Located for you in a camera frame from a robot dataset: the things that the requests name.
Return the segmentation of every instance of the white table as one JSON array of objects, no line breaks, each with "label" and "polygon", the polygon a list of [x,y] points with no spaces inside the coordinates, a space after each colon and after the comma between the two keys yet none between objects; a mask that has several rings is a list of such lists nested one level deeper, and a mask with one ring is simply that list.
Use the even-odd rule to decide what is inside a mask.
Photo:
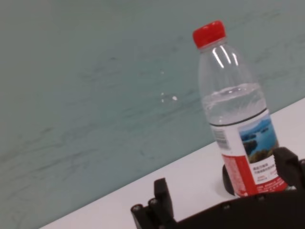
[{"label": "white table", "polygon": [[[280,145],[305,157],[305,99],[272,115]],[[153,182],[165,177],[177,221],[233,198],[221,177],[223,161],[216,143],[203,147],[121,189],[43,227],[43,229],[135,229],[130,208],[147,205]]]}]

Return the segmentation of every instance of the screw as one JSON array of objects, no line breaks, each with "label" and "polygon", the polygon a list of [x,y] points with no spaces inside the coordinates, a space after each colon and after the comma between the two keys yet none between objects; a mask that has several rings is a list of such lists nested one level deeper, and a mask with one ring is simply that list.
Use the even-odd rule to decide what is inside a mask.
[{"label": "screw", "polygon": [[258,201],[263,201],[265,200],[265,196],[264,195],[258,196],[257,199]]},{"label": "screw", "polygon": [[138,211],[138,210],[140,210],[141,208],[142,208],[141,205],[135,205],[135,206],[133,206],[132,211]]},{"label": "screw", "polygon": [[156,203],[158,203],[158,200],[154,198],[151,199],[148,204],[156,204]]},{"label": "screw", "polygon": [[230,204],[226,204],[223,206],[223,209],[224,210],[229,210],[231,208]]}]

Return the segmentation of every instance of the landscape photo on label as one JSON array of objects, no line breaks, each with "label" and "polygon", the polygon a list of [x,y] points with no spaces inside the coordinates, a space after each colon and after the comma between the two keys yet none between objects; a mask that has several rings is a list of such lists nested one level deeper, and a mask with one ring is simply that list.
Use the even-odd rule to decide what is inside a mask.
[{"label": "landscape photo on label", "polygon": [[250,163],[270,157],[273,150],[278,147],[275,130],[268,114],[239,127],[238,131]]}]

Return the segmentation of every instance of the plastic water bottle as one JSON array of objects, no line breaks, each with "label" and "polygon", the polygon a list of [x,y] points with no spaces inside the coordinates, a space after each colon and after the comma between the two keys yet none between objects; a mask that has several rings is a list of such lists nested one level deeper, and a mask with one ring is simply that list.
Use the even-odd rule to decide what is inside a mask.
[{"label": "plastic water bottle", "polygon": [[227,44],[223,23],[195,30],[193,39],[200,51],[203,108],[235,194],[286,189],[275,167],[273,149],[278,141],[264,94],[241,55]]}]

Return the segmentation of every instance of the red and white label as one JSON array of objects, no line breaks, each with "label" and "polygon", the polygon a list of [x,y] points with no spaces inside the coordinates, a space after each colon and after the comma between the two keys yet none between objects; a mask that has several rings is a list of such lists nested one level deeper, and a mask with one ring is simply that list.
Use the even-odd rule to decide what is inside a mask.
[{"label": "red and white label", "polygon": [[287,188],[275,167],[278,141],[268,110],[244,122],[211,127],[238,196]]}]

